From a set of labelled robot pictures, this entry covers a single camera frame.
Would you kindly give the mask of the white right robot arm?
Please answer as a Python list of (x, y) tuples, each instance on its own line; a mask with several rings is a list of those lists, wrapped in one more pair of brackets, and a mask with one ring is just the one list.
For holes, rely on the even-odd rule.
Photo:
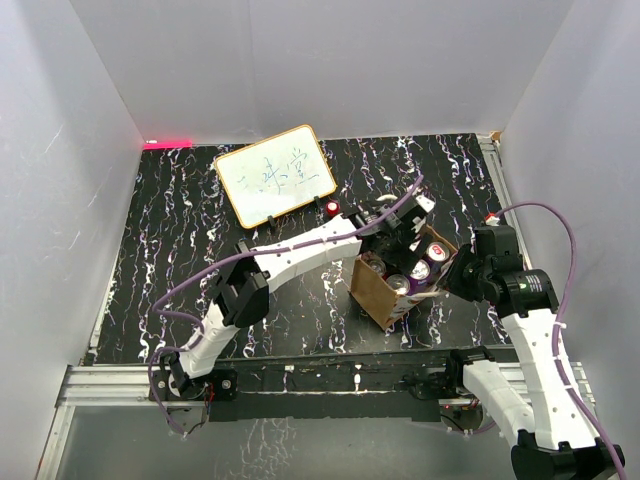
[(624, 454), (578, 392), (561, 343), (561, 309), (549, 276), (526, 269), (513, 227), (489, 216), (454, 255), (444, 289), (492, 305), (515, 348), (527, 388), (511, 386), (484, 347), (458, 349), (446, 363), (446, 385), (473, 395), (510, 446), (518, 479), (623, 478)]

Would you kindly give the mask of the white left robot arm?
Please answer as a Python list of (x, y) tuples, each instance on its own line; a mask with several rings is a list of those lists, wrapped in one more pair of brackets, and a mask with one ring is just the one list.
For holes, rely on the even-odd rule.
[(263, 247), (236, 246), (241, 258), (223, 266), (213, 279), (204, 327), (180, 353), (164, 357), (168, 384), (186, 399), (200, 396), (217, 358), (236, 333), (263, 320), (270, 295), (290, 280), (325, 264), (371, 254), (410, 273), (419, 260), (415, 243), (435, 203), (412, 195), (392, 205), (365, 202), (312, 230)]

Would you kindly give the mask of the watermelon print canvas bag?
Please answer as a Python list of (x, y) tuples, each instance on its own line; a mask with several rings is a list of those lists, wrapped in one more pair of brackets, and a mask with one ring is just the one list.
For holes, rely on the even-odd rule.
[[(402, 202), (399, 201), (374, 223), (365, 226), (367, 228), (366, 230), (384, 220), (391, 212), (396, 210), (401, 203)], [(427, 214), (426, 219), (419, 224), (420, 229), (417, 232), (417, 236), (406, 251), (386, 258), (373, 254), (360, 253), (355, 261), (350, 293), (360, 307), (383, 329), (389, 328), (419, 303), (441, 294), (438, 282), (448, 269), (452, 257), (457, 253), (457, 248), (429, 224), (429, 214)], [(426, 250), (432, 242), (442, 242), (448, 247), (450, 258), (446, 262), (435, 263), (427, 258)], [(367, 260), (371, 257), (380, 258), (385, 262), (387, 273), (384, 277), (377, 275), (368, 266)], [(408, 278), (409, 273), (421, 259), (425, 260), (431, 269), (428, 283), (425, 285), (416, 285), (410, 281), (410, 294), (406, 296), (397, 295), (386, 284), (386, 278), (396, 273), (405, 275)]]

